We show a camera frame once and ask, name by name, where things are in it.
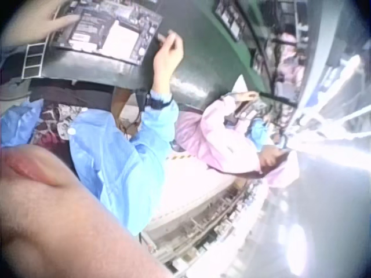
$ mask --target workbench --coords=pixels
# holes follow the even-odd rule
[[[226,94],[243,74],[250,90],[265,91],[261,78],[250,67],[243,42],[234,42],[213,14],[214,1],[135,1],[163,16],[159,32],[176,31],[184,40],[184,60],[172,80],[174,98],[204,109]],[[153,40],[141,66],[105,57],[47,48],[41,77],[87,81],[127,89],[150,88],[152,62],[158,50]]]

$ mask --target pink shirt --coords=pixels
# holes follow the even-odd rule
[[[216,100],[200,115],[180,112],[176,123],[176,141],[190,154],[207,165],[226,173],[260,171],[257,149],[243,134],[249,121],[243,121],[235,130],[224,126],[224,117],[233,113],[233,97]],[[286,187],[299,177],[299,164],[295,152],[264,179],[271,187]]]
[[[290,35],[288,33],[283,33],[281,36],[279,36],[279,39],[284,42],[291,42],[296,43],[296,38],[293,35]],[[287,58],[294,57],[296,55],[296,47],[292,45],[281,45],[281,56],[279,59],[279,63],[283,63]]]

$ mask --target circuit board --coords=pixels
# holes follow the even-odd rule
[[[219,0],[215,15],[223,23],[235,41],[238,42],[242,39],[246,23],[234,1]]]
[[[74,0],[57,17],[80,15],[80,21],[52,36],[50,45],[141,65],[162,17],[138,4]]]

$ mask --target person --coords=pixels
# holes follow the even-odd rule
[[[63,1],[28,1],[2,33],[3,46],[35,42],[76,22],[49,19]],[[172,277],[132,235],[145,227],[161,192],[178,115],[169,81],[182,58],[183,41],[172,33],[154,58],[151,97],[165,105],[146,108],[133,140],[117,130],[109,112],[77,115],[70,151],[78,176],[47,149],[26,144],[42,100],[4,114],[0,272],[8,265],[14,272],[6,277]]]
[[[0,277],[172,277],[45,148],[3,148],[0,167]]]
[[[27,2],[2,34],[4,45],[16,46],[26,41],[37,41],[49,32],[75,22],[77,18],[73,16],[49,20],[50,14],[62,2]],[[98,109],[78,109],[70,121],[54,123],[59,134],[50,135],[50,129],[47,129],[49,149],[53,149],[50,145],[61,141],[60,137],[67,136],[72,168],[80,182],[133,236],[138,235],[149,223],[161,195],[163,163],[171,150],[169,143],[174,139],[174,123],[179,112],[172,100],[170,77],[182,58],[183,41],[171,32],[153,63],[154,82],[150,96],[162,108],[158,109],[158,105],[156,108],[146,107],[142,114],[141,130],[130,141],[117,129],[112,114]],[[59,108],[56,114],[63,120],[63,111],[74,111],[76,107]],[[45,111],[41,99],[13,107],[1,118],[1,147],[12,147],[10,153],[17,158],[23,156],[19,163],[30,158],[29,163],[22,162],[24,168],[21,178],[14,177],[14,182],[18,182],[18,178],[19,182],[25,178],[36,178],[50,185],[62,182],[64,173],[60,175],[59,170],[48,168],[51,155],[40,148],[22,147],[29,142],[43,142],[40,140],[43,134],[39,131],[44,131],[41,127],[46,126],[47,120],[43,116],[50,115],[49,112]]]
[[[254,143],[258,152],[260,152],[265,145],[273,145],[270,144],[272,142],[269,137],[268,123],[260,117],[252,119],[245,136]]]
[[[229,93],[208,106],[202,115],[180,112],[176,142],[221,173],[264,178],[271,187],[285,187],[299,177],[296,153],[274,145],[263,145],[258,151],[244,133],[224,125],[224,118],[236,110],[238,103],[257,97],[256,92]]]

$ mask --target green surface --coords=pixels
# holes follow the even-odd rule
[[[218,29],[218,31],[223,35],[224,39],[230,44],[231,49],[237,54],[241,63],[246,68],[246,73],[242,72],[245,79],[253,82],[253,86],[257,90],[266,91],[264,83],[261,77],[250,67],[251,65],[251,55],[248,47],[243,42],[235,42],[230,33],[226,30],[223,24],[218,20],[214,14],[215,1],[214,0],[203,0],[197,1],[193,0],[195,4],[198,5],[200,10],[204,15],[210,20],[210,22]]]
[[[236,43],[214,15],[214,0],[163,0],[157,12],[169,29],[184,39],[184,60],[175,73],[174,97],[180,103],[204,109],[230,91],[242,74],[250,90],[263,90],[261,77],[250,68],[251,56]]]
[[[240,0],[239,4],[241,8],[247,12],[252,24],[264,26],[264,19],[259,8],[259,2],[261,2],[261,0]]]

